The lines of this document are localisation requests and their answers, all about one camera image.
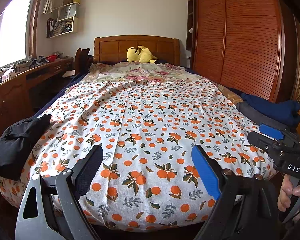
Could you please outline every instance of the floral bedspread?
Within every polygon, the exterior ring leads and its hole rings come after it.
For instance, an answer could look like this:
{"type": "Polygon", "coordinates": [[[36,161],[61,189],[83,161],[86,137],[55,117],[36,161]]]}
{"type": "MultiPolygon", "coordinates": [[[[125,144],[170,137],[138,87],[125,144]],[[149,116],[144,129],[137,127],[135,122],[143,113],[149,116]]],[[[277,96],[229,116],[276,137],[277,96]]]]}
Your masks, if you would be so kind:
{"type": "Polygon", "coordinates": [[[90,223],[126,231],[207,219],[215,200],[191,160],[196,144],[237,175],[274,174],[272,160],[247,141],[258,126],[209,80],[169,64],[92,66],[45,114],[51,125],[20,180],[0,178],[2,195],[16,207],[32,174],[57,175],[95,144],[103,162],[80,205],[90,223]]]}

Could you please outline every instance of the cabinet door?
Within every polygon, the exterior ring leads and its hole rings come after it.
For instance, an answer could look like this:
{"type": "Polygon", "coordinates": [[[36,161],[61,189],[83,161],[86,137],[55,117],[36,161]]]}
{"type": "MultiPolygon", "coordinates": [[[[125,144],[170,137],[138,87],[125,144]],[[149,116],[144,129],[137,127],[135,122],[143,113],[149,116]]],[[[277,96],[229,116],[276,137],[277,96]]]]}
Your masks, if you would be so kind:
{"type": "Polygon", "coordinates": [[[0,84],[0,136],[10,125],[34,114],[23,77],[17,75],[0,84]]]}
{"type": "Polygon", "coordinates": [[[223,0],[196,0],[197,33],[193,69],[219,83],[224,43],[223,0]]]}
{"type": "Polygon", "coordinates": [[[271,100],[278,69],[276,0],[226,0],[221,85],[271,100]]]}

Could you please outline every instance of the louvered wardrobe door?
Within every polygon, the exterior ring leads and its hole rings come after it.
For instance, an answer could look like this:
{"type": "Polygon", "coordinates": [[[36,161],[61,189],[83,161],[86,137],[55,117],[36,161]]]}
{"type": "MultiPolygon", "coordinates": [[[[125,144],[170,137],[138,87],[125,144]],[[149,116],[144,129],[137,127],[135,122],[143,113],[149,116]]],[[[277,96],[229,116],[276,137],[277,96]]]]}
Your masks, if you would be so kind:
{"type": "Polygon", "coordinates": [[[223,0],[197,0],[197,43],[193,69],[217,83],[222,72],[223,0]]]}
{"type": "Polygon", "coordinates": [[[270,98],[278,56],[275,4],[275,0],[226,0],[222,85],[270,98]]]}

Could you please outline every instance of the human hand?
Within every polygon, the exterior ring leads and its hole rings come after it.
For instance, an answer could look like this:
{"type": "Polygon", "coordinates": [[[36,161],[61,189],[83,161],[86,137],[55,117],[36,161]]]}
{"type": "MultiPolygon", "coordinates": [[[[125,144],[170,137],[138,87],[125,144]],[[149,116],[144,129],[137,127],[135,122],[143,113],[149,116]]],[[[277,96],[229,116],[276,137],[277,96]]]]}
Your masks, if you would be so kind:
{"type": "MultiPolygon", "coordinates": [[[[278,209],[280,211],[285,212],[286,209],[290,207],[291,202],[289,196],[291,195],[300,197],[300,185],[293,188],[293,185],[290,181],[290,176],[285,174],[278,198],[278,209]]],[[[300,214],[298,214],[294,220],[297,221],[299,218],[300,214]]]]}

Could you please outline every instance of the red basket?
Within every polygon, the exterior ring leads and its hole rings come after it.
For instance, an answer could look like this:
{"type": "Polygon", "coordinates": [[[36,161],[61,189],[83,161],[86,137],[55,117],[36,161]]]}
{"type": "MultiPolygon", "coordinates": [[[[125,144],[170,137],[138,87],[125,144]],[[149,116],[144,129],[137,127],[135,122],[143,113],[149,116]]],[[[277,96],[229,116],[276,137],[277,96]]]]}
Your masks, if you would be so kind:
{"type": "Polygon", "coordinates": [[[56,60],[58,56],[57,55],[51,55],[49,57],[47,57],[47,59],[50,61],[50,62],[54,62],[56,60]]]}

